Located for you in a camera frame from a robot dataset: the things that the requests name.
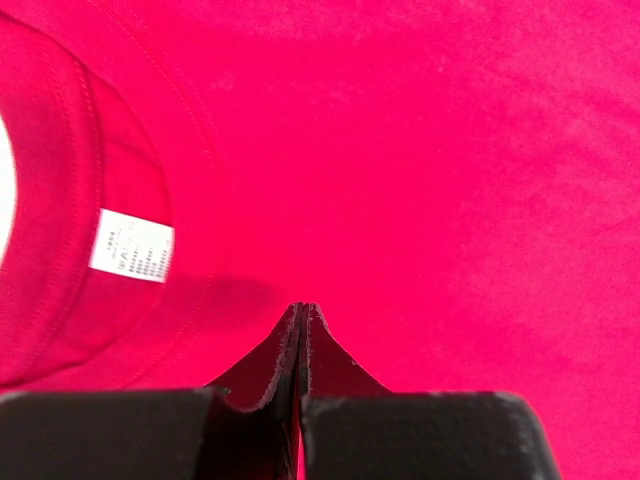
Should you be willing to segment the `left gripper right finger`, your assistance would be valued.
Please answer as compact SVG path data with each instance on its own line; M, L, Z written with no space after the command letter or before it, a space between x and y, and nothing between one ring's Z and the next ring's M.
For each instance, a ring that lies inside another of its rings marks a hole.
M557 479L544 429L503 392L394 393L304 306L300 426L309 479Z

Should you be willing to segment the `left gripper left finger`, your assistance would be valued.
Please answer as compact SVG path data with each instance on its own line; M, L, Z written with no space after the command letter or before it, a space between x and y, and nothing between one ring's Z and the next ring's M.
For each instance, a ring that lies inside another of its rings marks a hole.
M302 313L204 387L2 396L2 478L295 478Z

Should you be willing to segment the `crimson pink t shirt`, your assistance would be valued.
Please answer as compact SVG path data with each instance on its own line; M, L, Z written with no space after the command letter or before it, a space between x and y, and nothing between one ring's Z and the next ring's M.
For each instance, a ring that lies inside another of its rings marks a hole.
M5 1L1 398L200 388L296 303L639 475L635 1Z

